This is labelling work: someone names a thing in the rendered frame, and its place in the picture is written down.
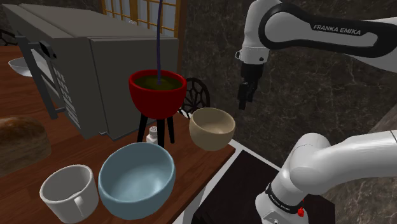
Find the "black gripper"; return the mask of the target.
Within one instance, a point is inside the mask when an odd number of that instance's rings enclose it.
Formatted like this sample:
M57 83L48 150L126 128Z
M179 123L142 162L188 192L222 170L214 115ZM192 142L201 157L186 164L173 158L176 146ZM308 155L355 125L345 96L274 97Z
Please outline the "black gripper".
M245 110L246 101L252 102L254 93L258 86L258 81L262 77L264 64L241 64L240 75L245 82L239 85L237 99L239 100L239 109Z

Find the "dark round-backed chair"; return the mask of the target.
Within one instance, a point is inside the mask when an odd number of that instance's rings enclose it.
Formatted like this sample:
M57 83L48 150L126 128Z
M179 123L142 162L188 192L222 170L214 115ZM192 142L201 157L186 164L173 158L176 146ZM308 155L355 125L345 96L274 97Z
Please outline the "dark round-backed chair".
M211 106L210 93L206 85L198 78L187 78L185 99L178 112L188 119L198 109Z

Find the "beige bowl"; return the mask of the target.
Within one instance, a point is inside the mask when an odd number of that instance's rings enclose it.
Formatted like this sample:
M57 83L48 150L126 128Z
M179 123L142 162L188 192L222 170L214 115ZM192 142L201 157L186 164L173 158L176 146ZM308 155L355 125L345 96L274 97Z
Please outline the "beige bowl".
M235 132L235 120L217 108L200 108L190 117L189 132L192 141L205 151L226 147Z

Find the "red plant pot on legs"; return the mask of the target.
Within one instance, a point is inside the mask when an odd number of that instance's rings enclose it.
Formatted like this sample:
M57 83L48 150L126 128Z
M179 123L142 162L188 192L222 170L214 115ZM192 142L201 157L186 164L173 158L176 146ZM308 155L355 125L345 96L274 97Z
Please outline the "red plant pot on legs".
M129 77L130 96L141 112L137 141L143 140L148 119L157 121L157 144L165 145L165 129L169 130L170 142L175 143L173 115L182 105L187 81L181 75L161 69L160 28L163 0L159 0L157 13L156 69L135 72Z

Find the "dark robot stand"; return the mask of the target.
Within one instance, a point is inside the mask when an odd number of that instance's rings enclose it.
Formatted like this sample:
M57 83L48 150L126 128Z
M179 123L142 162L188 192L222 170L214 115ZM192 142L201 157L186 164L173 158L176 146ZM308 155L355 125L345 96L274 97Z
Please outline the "dark robot stand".
M240 152L195 211L191 224L262 224L255 198L277 173L248 152Z

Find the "white salt shaker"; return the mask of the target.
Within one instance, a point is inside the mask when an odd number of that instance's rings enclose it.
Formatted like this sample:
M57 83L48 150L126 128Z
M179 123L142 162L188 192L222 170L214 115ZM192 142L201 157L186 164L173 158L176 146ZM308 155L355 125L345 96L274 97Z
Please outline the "white salt shaker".
M158 144L158 132L157 132L157 126L151 126L149 128L149 133L146 136L146 142L147 143L153 143L153 144Z

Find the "grey microwave oven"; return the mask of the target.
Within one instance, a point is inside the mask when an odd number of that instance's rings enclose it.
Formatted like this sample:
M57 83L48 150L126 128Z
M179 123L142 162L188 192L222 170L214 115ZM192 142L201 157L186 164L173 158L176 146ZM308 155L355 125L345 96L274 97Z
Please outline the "grey microwave oven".
M130 75L177 69L177 39L138 25L75 8L5 4L4 11L48 114L65 114L84 138L137 130Z

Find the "wooden framed window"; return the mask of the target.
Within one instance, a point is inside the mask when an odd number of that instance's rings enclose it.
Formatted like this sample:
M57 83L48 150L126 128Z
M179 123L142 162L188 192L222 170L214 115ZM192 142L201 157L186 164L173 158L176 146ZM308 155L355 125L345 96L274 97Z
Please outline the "wooden framed window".
M160 1L160 32L182 38L185 35L187 0L99 0L99 5L104 15L156 31Z

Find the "light blue bowl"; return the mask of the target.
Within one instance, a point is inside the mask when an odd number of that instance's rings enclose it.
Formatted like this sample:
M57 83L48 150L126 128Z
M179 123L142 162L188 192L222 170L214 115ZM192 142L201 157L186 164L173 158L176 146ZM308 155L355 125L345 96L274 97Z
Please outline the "light blue bowl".
M112 153L98 176L105 208L124 220L156 212L169 198L176 179L170 153L153 143L132 143Z

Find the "white mug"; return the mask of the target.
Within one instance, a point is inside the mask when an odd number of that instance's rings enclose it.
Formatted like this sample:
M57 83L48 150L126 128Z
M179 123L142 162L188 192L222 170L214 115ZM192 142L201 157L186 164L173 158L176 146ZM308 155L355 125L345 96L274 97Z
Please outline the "white mug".
M39 196L65 224L88 218L99 203L94 174L86 165L69 165L51 174L41 185Z

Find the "white bowl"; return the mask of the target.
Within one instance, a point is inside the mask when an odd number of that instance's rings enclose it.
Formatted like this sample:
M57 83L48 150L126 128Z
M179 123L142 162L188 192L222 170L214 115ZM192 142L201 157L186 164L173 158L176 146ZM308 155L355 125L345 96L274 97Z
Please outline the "white bowl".
M23 57L12 59L8 62L8 65L14 70L16 73L25 76L32 77L32 74L27 66L27 63Z

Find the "brown bread loaf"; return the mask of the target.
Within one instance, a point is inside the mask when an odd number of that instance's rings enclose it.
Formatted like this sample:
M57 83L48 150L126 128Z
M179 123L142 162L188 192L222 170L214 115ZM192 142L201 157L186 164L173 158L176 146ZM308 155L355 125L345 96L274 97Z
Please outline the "brown bread loaf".
M41 122L27 116L0 118L0 177L35 164L51 152Z

